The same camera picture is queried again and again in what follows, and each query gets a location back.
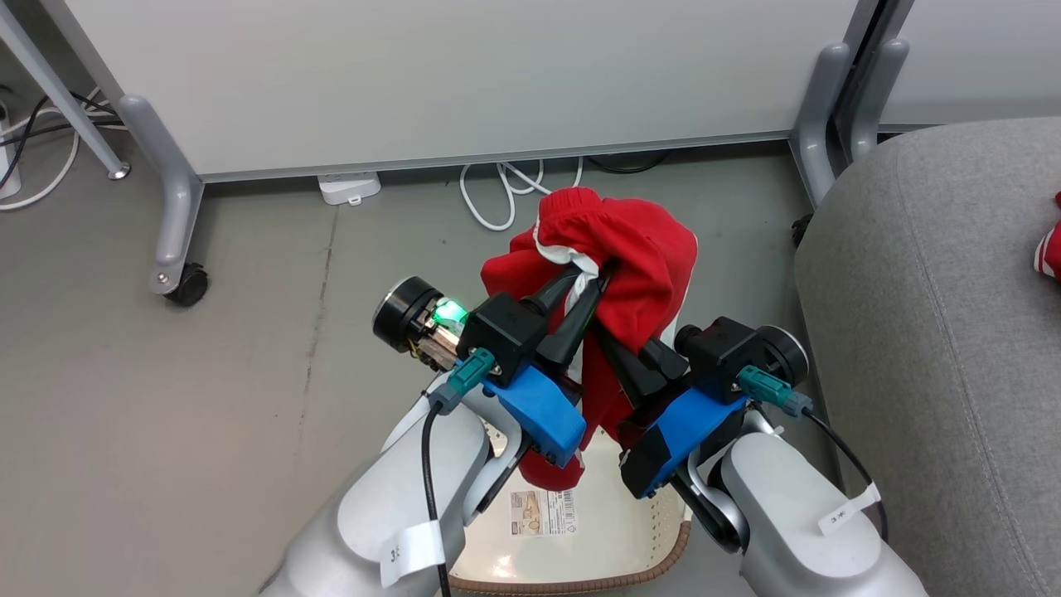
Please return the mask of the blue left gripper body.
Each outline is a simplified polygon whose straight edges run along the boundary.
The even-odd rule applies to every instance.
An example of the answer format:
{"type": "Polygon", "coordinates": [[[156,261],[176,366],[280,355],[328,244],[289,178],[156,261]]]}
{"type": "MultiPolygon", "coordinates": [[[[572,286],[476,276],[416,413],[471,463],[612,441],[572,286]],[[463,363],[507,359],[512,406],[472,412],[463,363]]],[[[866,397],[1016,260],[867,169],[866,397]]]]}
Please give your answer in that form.
{"type": "Polygon", "coordinates": [[[545,373],[528,366],[501,386],[486,377],[482,386],[500,401],[521,431],[538,446],[542,457],[557,468],[564,468],[579,450],[586,420],[571,400],[545,373]]]}

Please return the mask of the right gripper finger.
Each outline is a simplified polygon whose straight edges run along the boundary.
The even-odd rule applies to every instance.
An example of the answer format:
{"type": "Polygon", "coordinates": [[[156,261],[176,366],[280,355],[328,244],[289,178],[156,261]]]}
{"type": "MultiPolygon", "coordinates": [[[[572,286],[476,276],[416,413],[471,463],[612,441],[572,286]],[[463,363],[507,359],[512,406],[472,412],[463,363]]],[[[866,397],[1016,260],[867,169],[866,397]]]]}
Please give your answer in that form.
{"type": "Polygon", "coordinates": [[[689,364],[673,347],[659,337],[651,337],[639,352],[639,359],[649,371],[658,373],[667,381],[679,381],[685,375],[689,364]]]}
{"type": "Polygon", "coordinates": [[[618,341],[603,323],[590,326],[592,335],[601,347],[611,373],[618,377],[622,393],[632,408],[647,408],[659,401],[668,388],[668,381],[649,371],[639,359],[639,352],[630,351],[618,341]]]}

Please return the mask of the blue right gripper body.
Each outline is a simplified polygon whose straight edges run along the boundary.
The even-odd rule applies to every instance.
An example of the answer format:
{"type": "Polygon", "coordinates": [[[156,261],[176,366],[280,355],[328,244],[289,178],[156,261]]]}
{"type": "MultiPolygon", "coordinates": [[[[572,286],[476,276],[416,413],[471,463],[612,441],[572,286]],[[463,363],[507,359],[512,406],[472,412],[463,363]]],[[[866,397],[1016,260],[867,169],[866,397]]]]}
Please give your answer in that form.
{"type": "Polygon", "coordinates": [[[648,498],[667,482],[693,451],[748,403],[747,396],[720,403],[682,383],[667,383],[651,393],[640,391],[633,382],[620,386],[632,405],[632,412],[618,422],[620,476],[639,499],[648,498]]]}

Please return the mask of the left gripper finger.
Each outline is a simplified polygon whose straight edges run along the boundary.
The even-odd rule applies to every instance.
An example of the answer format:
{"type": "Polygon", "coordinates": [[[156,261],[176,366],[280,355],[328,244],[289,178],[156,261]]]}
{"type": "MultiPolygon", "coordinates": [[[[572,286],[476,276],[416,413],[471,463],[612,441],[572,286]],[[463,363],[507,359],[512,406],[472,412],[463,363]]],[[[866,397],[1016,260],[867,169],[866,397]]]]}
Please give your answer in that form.
{"type": "Polygon", "coordinates": [[[540,318],[549,321],[557,308],[564,306],[564,301],[579,276],[581,269],[574,264],[568,264],[540,288],[520,298],[520,314],[523,318],[540,318]]]}
{"type": "Polygon", "coordinates": [[[550,376],[567,374],[586,336],[587,327],[593,320],[601,298],[616,269],[616,260],[606,261],[599,277],[586,283],[586,287],[573,306],[567,311],[560,324],[550,335],[543,337],[535,349],[535,362],[540,369],[547,371],[550,376]]]}

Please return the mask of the grey fabric sofa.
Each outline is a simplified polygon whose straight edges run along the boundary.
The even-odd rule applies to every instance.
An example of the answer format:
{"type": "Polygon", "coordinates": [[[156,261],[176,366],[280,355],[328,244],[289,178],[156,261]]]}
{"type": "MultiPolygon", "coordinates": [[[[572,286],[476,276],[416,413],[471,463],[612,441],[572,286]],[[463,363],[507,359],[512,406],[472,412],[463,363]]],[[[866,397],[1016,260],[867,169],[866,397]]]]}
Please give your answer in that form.
{"type": "Polygon", "coordinates": [[[932,597],[1061,597],[1061,117],[902,133],[795,256],[820,396],[932,597]]]}

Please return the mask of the beige plastic laundry basket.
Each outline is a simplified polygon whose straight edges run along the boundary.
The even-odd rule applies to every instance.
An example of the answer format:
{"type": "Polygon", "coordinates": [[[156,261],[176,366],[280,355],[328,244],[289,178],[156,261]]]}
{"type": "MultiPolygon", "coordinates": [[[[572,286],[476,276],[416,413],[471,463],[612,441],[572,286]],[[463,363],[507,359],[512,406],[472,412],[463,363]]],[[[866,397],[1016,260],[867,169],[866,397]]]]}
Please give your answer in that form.
{"type": "Polygon", "coordinates": [[[618,442],[596,431],[572,490],[541,491],[514,472],[467,529],[451,586],[547,597],[641,585],[669,570],[685,551],[692,513],[669,487],[641,501],[630,496],[618,456],[618,442]]]}

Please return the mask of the white paper label tag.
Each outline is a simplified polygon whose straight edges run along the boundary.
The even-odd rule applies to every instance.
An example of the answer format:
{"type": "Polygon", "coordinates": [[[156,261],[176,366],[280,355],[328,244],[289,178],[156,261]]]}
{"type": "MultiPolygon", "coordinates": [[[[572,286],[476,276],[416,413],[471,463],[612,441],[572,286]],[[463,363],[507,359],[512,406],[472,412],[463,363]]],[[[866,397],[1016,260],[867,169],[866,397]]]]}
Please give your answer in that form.
{"type": "Polygon", "coordinates": [[[429,519],[384,541],[380,556],[381,586],[392,587],[401,578],[429,567],[441,566],[446,570],[446,562],[440,521],[429,519]]]}
{"type": "Polygon", "coordinates": [[[825,517],[819,519],[818,526],[820,532],[822,535],[830,535],[841,528],[849,519],[855,517],[857,512],[865,510],[866,507],[879,505],[879,487],[876,487],[876,482],[869,482],[868,487],[860,492],[860,495],[845,501],[839,507],[827,514],[825,517]]]}

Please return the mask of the white power strip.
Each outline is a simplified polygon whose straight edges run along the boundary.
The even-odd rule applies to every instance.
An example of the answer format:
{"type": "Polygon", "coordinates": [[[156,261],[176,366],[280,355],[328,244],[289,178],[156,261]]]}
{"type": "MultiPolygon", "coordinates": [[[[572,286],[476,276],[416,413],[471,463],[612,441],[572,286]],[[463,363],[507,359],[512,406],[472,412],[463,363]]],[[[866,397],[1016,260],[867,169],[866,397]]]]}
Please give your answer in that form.
{"type": "Polygon", "coordinates": [[[375,172],[342,172],[316,177],[321,199],[330,206],[356,206],[381,192],[382,185],[375,172]]]}

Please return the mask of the wide white partition panel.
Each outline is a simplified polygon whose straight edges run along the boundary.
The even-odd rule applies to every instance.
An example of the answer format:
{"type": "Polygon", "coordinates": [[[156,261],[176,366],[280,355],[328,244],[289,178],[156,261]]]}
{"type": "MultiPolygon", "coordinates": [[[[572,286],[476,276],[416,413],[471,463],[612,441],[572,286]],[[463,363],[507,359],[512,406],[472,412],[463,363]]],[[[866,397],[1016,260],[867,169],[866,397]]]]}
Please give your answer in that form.
{"type": "Polygon", "coordinates": [[[41,0],[212,182],[782,138],[865,0],[41,0]]]}

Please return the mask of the black caster wheel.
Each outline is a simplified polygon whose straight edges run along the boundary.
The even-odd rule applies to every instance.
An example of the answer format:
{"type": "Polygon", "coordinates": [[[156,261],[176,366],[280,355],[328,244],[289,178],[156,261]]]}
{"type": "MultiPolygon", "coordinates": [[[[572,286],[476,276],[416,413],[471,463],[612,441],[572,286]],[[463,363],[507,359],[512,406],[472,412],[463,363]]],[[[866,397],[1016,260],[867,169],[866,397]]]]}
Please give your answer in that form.
{"type": "Polygon", "coordinates": [[[209,287],[210,279],[204,265],[198,262],[186,262],[182,265],[181,279],[174,289],[164,294],[164,298],[175,306],[193,308],[201,302],[209,287]]]}

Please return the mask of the grey partition leg with caster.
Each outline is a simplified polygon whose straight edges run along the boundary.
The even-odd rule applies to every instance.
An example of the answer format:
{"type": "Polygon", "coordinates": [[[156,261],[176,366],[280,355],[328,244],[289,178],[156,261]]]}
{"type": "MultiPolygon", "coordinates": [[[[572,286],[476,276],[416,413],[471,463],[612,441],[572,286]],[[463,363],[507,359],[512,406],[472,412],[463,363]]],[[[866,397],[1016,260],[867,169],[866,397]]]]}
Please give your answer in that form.
{"type": "Polygon", "coordinates": [[[153,294],[164,296],[176,287],[181,279],[182,265],[190,262],[187,257],[201,212],[205,183],[147,99],[121,96],[118,112],[156,174],[162,178],[162,223],[149,288],[153,294]]]}

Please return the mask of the small red garment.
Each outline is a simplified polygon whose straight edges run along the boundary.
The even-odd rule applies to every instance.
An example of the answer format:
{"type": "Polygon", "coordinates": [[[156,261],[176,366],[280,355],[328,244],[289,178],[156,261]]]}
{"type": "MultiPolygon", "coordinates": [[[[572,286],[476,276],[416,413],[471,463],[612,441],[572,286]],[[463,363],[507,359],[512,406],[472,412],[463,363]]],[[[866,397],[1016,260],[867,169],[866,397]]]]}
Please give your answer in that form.
{"type": "Polygon", "coordinates": [[[1061,220],[1039,241],[1032,260],[1032,269],[1061,284],[1061,220]]]}

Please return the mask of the narrow white partition panel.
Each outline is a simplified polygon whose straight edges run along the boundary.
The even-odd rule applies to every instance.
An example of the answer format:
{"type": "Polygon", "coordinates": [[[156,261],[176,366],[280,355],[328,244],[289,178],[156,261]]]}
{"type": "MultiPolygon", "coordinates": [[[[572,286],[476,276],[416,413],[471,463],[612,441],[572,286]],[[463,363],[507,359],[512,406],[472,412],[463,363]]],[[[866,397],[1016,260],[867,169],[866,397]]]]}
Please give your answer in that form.
{"type": "Polygon", "coordinates": [[[1061,0],[899,0],[895,38],[910,50],[882,131],[1061,117],[1061,0]]]}

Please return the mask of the slanted metal table leg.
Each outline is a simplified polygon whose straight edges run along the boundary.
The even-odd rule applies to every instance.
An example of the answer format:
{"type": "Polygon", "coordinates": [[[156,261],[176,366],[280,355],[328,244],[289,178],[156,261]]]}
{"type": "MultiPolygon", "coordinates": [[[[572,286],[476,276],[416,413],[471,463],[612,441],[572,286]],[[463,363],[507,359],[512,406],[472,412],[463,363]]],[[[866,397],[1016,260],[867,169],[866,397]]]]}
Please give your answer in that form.
{"type": "Polygon", "coordinates": [[[128,163],[122,162],[111,150],[101,133],[95,128],[83,109],[79,107],[76,98],[70,94],[60,76],[46,60],[41,50],[31,41],[27,30],[18,22],[7,0],[0,0],[0,41],[10,49],[12,56],[27,69],[29,76],[41,87],[44,95],[60,110],[68,124],[77,133],[80,139],[87,143],[95,158],[109,171],[109,180],[122,180],[129,174],[128,163]]]}

